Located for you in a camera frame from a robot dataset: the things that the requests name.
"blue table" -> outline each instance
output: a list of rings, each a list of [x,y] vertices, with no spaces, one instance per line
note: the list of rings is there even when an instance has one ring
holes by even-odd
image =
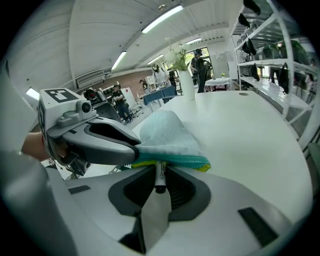
[[[167,96],[174,96],[174,95],[176,95],[175,87],[170,85],[163,89],[156,90],[152,93],[146,94],[143,97],[143,103],[146,106],[149,105],[151,108],[151,112],[153,112],[153,109],[150,105],[151,102],[158,100],[159,105],[161,106],[159,99],[162,99],[163,97],[167,97]]]

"black cap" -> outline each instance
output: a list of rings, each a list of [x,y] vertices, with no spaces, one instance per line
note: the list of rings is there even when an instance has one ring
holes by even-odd
[[[201,49],[195,49],[194,50],[194,55],[196,55],[196,54],[201,56],[202,55]]]

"tube light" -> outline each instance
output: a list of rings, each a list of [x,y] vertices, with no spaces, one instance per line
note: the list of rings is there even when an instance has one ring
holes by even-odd
[[[167,10],[166,12],[161,14],[158,18],[156,18],[154,21],[152,21],[149,25],[147,25],[144,29],[142,29],[141,32],[144,34],[148,33],[151,29],[153,29],[160,22],[163,22],[165,19],[176,14],[177,12],[180,12],[183,9],[184,8],[179,4],[176,7]]]
[[[111,70],[114,70],[117,65],[119,64],[119,62],[121,61],[121,59],[126,55],[126,51],[121,52],[120,56],[118,57],[118,59],[115,61],[115,63],[113,64]]]
[[[154,58],[153,60],[151,60],[150,62],[148,62],[147,65],[155,62],[156,60],[158,60],[159,58],[162,58],[163,56],[164,56],[163,54],[159,55],[158,57],[156,57],[156,58]]]
[[[199,37],[199,38],[197,38],[197,39],[194,39],[194,40],[191,40],[191,41],[189,41],[189,42],[186,42],[186,44],[192,44],[192,43],[195,43],[195,42],[198,42],[198,41],[201,41],[202,39],[201,39],[201,37]]]
[[[34,98],[37,101],[39,100],[39,96],[40,96],[39,92],[35,91],[31,87],[29,88],[29,90],[25,94]]]

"tabletop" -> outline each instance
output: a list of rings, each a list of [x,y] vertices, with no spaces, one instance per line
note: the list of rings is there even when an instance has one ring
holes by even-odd
[[[211,163],[207,174],[239,182],[296,223],[313,201],[305,157],[277,110],[246,93],[197,93],[192,101],[179,96],[157,111],[171,110],[181,119]],[[133,129],[138,137],[142,125]]]

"ceiling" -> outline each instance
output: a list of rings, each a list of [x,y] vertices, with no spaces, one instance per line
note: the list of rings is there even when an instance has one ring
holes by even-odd
[[[183,10],[141,30],[162,12]],[[10,78],[21,95],[35,89],[69,87],[76,77],[110,71],[122,51],[127,54],[112,73],[144,68],[169,45],[201,37],[218,42],[228,35],[230,20],[242,0],[47,0],[25,22],[7,51]]]

